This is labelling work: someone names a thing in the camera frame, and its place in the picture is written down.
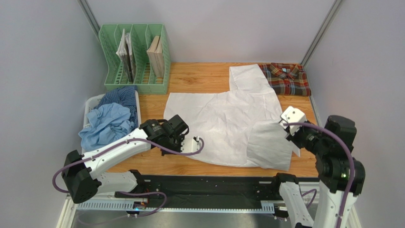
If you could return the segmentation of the white long sleeve shirt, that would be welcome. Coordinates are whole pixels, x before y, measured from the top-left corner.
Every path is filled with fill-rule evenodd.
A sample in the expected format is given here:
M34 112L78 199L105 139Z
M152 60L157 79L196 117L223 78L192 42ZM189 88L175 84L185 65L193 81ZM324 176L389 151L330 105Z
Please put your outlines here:
M294 150L279 125L282 108L259 65L229 69L227 92L170 93L164 118L179 115L204 140L193 159L232 167L288 171Z

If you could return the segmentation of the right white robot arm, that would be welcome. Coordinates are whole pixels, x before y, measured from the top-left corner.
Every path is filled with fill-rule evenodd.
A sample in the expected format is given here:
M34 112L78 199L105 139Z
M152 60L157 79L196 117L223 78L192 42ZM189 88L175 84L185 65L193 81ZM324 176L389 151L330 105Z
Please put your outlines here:
M357 134L355 122L339 116L328 117L324 127L305 118L279 123L286 138L298 148L315 155L319 178L319 201L312 218L302 195L298 178L277 173L273 188L284 200L293 228L344 228L351 209L362 192L366 172L364 165L352 157Z

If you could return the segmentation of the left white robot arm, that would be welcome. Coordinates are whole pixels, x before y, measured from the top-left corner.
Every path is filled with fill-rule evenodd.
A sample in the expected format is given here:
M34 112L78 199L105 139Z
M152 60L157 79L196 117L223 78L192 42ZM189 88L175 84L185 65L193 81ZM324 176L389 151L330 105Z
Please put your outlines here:
M192 156L200 153L204 146L202 139L199 136L188 138L188 133L189 126L175 115L169 120L147 120L122 139L102 148L83 154L72 151L66 156L61 171L67 192L76 204L104 193L113 193L118 198L136 198L147 192L140 172L111 173L108 170L153 148L159 148L162 155Z

